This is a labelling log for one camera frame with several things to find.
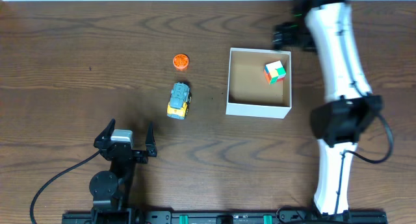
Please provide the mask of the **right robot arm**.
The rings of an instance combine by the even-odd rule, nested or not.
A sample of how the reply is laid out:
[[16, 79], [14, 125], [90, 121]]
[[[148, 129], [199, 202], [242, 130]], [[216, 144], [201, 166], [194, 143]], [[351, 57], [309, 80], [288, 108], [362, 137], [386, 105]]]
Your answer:
[[[294, 20], [277, 25], [275, 49], [288, 45], [316, 51], [325, 85], [325, 103], [311, 111], [310, 126], [319, 146], [318, 186], [313, 202], [321, 216], [336, 219], [348, 212], [348, 181], [352, 160], [385, 162], [394, 139], [381, 116], [383, 100], [374, 95], [359, 59], [352, 7], [347, 0], [292, 0]], [[378, 118], [385, 127], [388, 150], [381, 159], [359, 153], [361, 133]]]

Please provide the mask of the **orange round toy disc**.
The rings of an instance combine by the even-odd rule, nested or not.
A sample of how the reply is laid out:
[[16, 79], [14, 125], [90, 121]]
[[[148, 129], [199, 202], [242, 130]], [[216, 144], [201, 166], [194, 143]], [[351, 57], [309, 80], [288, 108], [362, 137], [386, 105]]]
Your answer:
[[189, 57], [185, 54], [177, 54], [173, 60], [173, 65], [177, 70], [183, 71], [186, 70], [189, 66]]

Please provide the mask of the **yellow grey toy truck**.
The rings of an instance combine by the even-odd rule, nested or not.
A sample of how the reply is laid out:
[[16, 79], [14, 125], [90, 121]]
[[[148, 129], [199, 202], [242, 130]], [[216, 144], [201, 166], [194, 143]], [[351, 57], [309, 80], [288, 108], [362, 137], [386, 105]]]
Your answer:
[[189, 86], [182, 82], [175, 83], [170, 92], [170, 100], [166, 110], [167, 116], [175, 119], [185, 119], [191, 100]]

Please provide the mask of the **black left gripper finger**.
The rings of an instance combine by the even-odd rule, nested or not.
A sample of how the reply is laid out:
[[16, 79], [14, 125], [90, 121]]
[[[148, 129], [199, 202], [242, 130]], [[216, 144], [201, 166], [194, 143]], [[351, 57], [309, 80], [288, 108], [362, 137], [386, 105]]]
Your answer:
[[148, 153], [156, 152], [156, 145], [155, 145], [155, 139], [153, 135], [153, 123], [152, 122], [149, 124], [149, 127], [148, 127], [145, 144], [146, 144], [146, 151]]
[[114, 132], [116, 120], [111, 119], [109, 124], [101, 131], [101, 133], [96, 137], [97, 142], [104, 142], [110, 140], [112, 133]]

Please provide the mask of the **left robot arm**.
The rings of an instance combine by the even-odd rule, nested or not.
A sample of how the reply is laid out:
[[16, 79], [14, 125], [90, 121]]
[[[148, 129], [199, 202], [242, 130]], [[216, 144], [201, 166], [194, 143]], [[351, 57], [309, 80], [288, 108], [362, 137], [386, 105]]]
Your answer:
[[145, 150], [134, 149], [133, 132], [115, 128], [110, 120], [94, 140], [99, 154], [110, 162], [110, 169], [100, 171], [90, 180], [89, 190], [93, 196], [93, 223], [144, 223], [145, 215], [128, 205], [129, 192], [137, 164], [146, 164], [157, 156], [153, 125], [149, 124]]

